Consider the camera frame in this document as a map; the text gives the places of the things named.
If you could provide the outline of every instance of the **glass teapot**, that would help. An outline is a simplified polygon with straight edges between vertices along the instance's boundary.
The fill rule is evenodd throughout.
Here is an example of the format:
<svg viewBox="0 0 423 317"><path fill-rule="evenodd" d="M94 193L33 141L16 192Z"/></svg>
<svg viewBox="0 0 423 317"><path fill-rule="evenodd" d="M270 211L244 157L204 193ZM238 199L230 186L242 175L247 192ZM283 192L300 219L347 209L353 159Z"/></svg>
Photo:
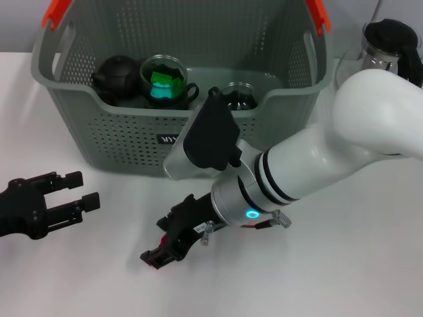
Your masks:
<svg viewBox="0 0 423 317"><path fill-rule="evenodd" d="M336 87L364 69L390 71L421 87L423 64L418 55L420 46L418 33L403 22L386 18L381 22L367 23L363 27L360 45L352 46L338 64Z"/></svg>

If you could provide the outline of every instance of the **gray plastic basket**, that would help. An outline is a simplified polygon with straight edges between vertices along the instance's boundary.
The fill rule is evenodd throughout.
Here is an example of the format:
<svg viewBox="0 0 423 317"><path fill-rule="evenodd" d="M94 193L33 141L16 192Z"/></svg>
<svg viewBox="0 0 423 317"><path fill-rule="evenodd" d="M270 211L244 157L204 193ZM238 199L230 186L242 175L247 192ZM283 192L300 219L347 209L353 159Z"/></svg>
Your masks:
<svg viewBox="0 0 423 317"><path fill-rule="evenodd" d="M73 0L60 21L48 19L39 31L32 74L89 164L164 176L172 145L159 144L160 136L178 135L192 111L136 108L140 100L109 106L91 81L113 55L155 54L187 66L188 82L200 88L192 106L213 86L255 86L259 106L233 115L244 139L261 150L305 126L332 75L330 34L317 34L306 0Z"/></svg>

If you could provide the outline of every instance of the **white table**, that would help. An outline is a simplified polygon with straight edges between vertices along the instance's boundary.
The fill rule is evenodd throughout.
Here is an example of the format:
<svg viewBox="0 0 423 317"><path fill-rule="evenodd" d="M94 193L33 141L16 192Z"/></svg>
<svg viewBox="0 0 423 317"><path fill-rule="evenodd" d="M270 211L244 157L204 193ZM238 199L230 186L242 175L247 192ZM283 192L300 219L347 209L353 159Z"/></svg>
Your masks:
<svg viewBox="0 0 423 317"><path fill-rule="evenodd" d="M331 98L323 91L317 109ZM224 229L156 271L139 259L159 243L156 221L188 194L209 192L211 180L90 167L27 53L0 54L0 151L3 189L13 178L80 170L85 186L48 195L48 205L97 191L102 203L45 239L0 239L2 317L422 315L421 162L369 166L285 208L287 230Z"/></svg>

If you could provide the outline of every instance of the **black kettle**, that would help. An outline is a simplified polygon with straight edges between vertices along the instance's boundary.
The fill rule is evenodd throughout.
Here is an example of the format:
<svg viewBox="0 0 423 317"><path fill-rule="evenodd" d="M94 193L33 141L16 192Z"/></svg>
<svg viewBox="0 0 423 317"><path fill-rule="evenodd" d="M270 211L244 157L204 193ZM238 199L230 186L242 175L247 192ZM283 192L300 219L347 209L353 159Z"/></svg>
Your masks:
<svg viewBox="0 0 423 317"><path fill-rule="evenodd" d="M369 23L364 28L364 36L373 63L378 59L382 67L387 67L386 64L392 67L396 62L398 76L418 87L423 85L423 64L417 51L420 39L416 31L403 22L386 18Z"/></svg>
<svg viewBox="0 0 423 317"><path fill-rule="evenodd" d="M128 56L107 59L91 77L97 89L115 97L131 99L141 94L139 63Z"/></svg>

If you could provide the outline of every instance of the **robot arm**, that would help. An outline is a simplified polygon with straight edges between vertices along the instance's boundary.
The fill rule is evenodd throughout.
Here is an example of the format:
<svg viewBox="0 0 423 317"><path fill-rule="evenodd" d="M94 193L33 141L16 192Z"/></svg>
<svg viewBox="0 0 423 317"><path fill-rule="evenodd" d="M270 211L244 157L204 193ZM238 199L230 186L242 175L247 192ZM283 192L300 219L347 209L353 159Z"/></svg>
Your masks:
<svg viewBox="0 0 423 317"><path fill-rule="evenodd" d="M201 119L200 114L196 114L199 118L194 118L194 123ZM181 162L185 159L181 159L181 153L185 152L187 159L192 156L184 147L183 138L189 135L182 133L179 147L173 149ZM184 207L185 201L157 223L167 236L171 233L175 237L177 231L177 239L166 238L160 247L145 252L141 258L156 268L180 261L195 241L208 238L214 228L251 227L247 224L252 219L260 221L254 226L256 229L288 227L289 219L280 212L283 206L379 160L399 159L403 155L423 160L422 135L422 90L386 71L362 71L338 91L329 126L304 129L264 153L238 141L237 151L227 151L232 167L219 175L211 193L198 201L191 197L194 201L191 199L189 206ZM241 153L238 162L232 153ZM178 164L167 172L177 171ZM196 165L185 171L189 170L187 176L192 176L207 167ZM195 222L192 212L196 214Z"/></svg>

